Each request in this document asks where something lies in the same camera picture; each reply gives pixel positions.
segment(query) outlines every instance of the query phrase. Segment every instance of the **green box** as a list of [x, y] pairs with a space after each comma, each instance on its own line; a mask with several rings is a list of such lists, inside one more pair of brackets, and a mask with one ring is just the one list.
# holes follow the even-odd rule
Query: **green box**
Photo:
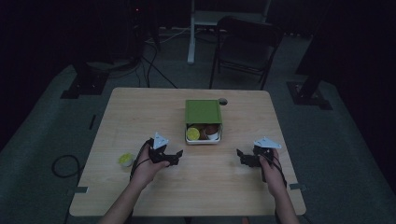
[[[219, 100], [186, 100], [185, 113], [185, 138], [189, 145], [216, 144], [221, 139], [222, 119], [219, 106]], [[216, 138], [205, 139], [205, 137], [213, 137], [212, 134], [206, 135], [205, 130], [208, 126], [218, 126]], [[187, 137], [187, 130], [197, 128], [203, 138], [198, 140], [190, 140]]]

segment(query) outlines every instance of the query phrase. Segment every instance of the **white tag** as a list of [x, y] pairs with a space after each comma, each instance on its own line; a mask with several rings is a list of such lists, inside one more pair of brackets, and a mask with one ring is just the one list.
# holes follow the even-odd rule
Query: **white tag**
[[263, 139], [259, 139], [257, 141], [254, 141], [254, 146], [258, 147], [271, 147], [271, 148], [282, 148], [282, 146], [273, 140], [264, 137]]
[[154, 146], [152, 146], [152, 148], [157, 149], [159, 147], [163, 147], [163, 146], [167, 145], [168, 142], [169, 142], [168, 139], [160, 136], [158, 133], [155, 133]]

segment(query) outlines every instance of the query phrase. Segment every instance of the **dark background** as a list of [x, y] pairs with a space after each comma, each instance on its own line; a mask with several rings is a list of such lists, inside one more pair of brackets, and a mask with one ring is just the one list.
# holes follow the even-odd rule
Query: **dark background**
[[[196, 9], [249, 12], [261, 12], [263, 4], [259, 0], [196, 2]], [[158, 26], [190, 26], [190, 1], [152, 1], [150, 6]], [[127, 58], [128, 49], [137, 45], [131, 38], [133, 22], [149, 24], [148, 18], [134, 17], [120, 0], [8, 0], [1, 1], [0, 8], [0, 148], [53, 77], [71, 63], [70, 55], [76, 53], [84, 62]], [[276, 0], [268, 15], [269, 22], [289, 35], [313, 36], [296, 72], [337, 87], [394, 191], [395, 12], [390, 0]]]

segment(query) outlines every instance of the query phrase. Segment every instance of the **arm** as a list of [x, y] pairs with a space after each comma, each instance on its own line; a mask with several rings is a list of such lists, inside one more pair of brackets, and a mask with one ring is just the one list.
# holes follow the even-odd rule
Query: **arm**
[[146, 145], [138, 161], [138, 164], [140, 162], [142, 163], [140, 163], [134, 171], [134, 175], [128, 186], [100, 219], [100, 224], [124, 223], [134, 209], [134, 205], [136, 204], [141, 191], [154, 179], [154, 176], [158, 171], [169, 165], [169, 161], [153, 163], [151, 160], [146, 161], [148, 158], [149, 145]]
[[[276, 158], [274, 159], [274, 162], [276, 162], [276, 164], [280, 166], [279, 160], [277, 160], [279, 156], [276, 150], [274, 150], [274, 157]], [[260, 163], [262, 164], [262, 168], [264, 169], [268, 189], [275, 198], [276, 212], [279, 216], [281, 223], [299, 223], [299, 220], [295, 215], [294, 207], [291, 203], [290, 196], [283, 183], [281, 173], [274, 166], [271, 166], [268, 161], [262, 156], [260, 156]]]

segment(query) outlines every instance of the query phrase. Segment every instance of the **wooden tabletop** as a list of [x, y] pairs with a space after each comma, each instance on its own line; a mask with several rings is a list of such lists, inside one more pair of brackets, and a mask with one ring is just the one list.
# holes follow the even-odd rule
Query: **wooden tabletop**
[[[185, 101], [225, 98], [223, 133], [216, 145], [187, 145]], [[262, 182], [261, 169], [240, 163], [239, 148], [252, 154], [253, 141], [264, 136], [279, 143], [279, 159], [289, 184], [297, 183], [288, 148], [271, 97], [266, 91], [116, 88], [110, 97], [92, 145], [80, 187], [70, 207], [73, 216], [102, 216], [129, 182], [131, 167], [118, 164], [120, 155], [137, 155], [158, 132], [169, 139], [165, 154], [184, 150], [179, 164], [161, 170], [144, 189], [134, 216], [263, 216], [275, 203]], [[299, 189], [288, 192], [297, 215], [305, 212]]]

